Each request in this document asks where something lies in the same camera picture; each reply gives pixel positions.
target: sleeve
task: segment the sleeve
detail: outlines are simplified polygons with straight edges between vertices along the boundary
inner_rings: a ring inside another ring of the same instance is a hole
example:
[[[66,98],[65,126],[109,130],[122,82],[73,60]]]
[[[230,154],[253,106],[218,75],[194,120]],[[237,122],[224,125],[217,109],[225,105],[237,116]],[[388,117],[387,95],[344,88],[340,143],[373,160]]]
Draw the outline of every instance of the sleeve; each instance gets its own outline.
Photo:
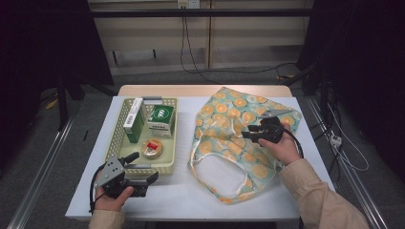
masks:
[[[124,214],[114,211],[95,210],[89,223],[93,229],[119,229],[125,221]]]
[[[292,162],[280,176],[298,201],[305,228],[369,228],[358,209],[322,182],[306,159]]]

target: small round container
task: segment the small round container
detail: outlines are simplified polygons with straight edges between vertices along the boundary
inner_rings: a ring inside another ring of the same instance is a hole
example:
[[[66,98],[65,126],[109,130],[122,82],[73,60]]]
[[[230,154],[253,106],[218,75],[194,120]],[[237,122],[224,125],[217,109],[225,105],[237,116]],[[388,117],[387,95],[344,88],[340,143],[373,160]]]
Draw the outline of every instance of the small round container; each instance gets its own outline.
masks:
[[[156,138],[149,138],[142,144],[142,153],[146,158],[156,159],[163,151],[161,141]]]

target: cardboard box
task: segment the cardboard box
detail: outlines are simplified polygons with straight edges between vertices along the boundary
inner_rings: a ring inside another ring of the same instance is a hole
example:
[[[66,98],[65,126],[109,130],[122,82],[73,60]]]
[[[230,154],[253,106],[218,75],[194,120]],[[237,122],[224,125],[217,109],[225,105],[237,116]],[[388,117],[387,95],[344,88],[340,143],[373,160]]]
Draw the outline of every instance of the cardboard box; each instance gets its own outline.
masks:
[[[138,143],[140,133],[142,132],[145,118],[142,111],[143,98],[135,98],[134,103],[131,106],[127,118],[124,122],[124,130],[128,136],[129,142]]]
[[[171,137],[175,126],[174,117],[174,107],[166,105],[155,105],[147,121],[152,135]]]

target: person's arm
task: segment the person's arm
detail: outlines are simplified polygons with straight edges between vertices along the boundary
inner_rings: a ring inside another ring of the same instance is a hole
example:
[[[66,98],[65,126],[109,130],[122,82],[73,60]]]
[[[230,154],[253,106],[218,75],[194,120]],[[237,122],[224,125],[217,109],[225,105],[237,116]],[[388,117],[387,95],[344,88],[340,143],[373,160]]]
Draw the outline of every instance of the person's arm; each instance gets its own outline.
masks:
[[[104,189],[99,187],[96,189],[96,197],[100,197],[96,201],[95,211],[89,223],[89,228],[97,229],[119,229],[125,221],[125,216],[122,214],[121,206],[134,192],[134,188],[127,187],[118,198],[109,198],[104,195]]]
[[[280,177],[297,199],[305,228],[369,228],[364,216],[352,204],[333,192],[328,183],[316,175],[308,161],[298,155],[291,136],[283,134],[277,144],[259,139],[259,144],[267,147],[286,165]]]

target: yellow plastic basket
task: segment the yellow plastic basket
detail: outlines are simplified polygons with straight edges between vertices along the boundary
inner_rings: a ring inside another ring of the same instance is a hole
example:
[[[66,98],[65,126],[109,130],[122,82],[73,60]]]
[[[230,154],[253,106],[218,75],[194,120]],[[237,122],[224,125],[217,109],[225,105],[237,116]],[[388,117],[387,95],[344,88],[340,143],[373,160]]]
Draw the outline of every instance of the yellow plastic basket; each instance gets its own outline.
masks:
[[[105,160],[107,161],[110,156],[117,158],[129,156],[133,152],[139,152],[139,158],[134,160],[131,164],[125,166],[127,176],[133,175],[152,175],[159,171],[162,175],[171,175],[174,170],[175,154],[176,154],[176,135],[177,135],[177,120],[178,120],[178,99],[175,97],[144,97],[142,110],[145,119],[152,112],[154,105],[162,104],[173,106],[175,108],[175,128],[172,137],[153,136],[146,124],[143,125],[138,143],[130,143],[128,137],[123,129],[125,119],[134,102],[134,98],[126,98],[122,103],[120,113],[117,119],[117,124],[114,129],[114,134],[111,139]],[[142,143],[149,138],[157,138],[163,145],[161,155],[156,159],[149,159],[141,153]]]

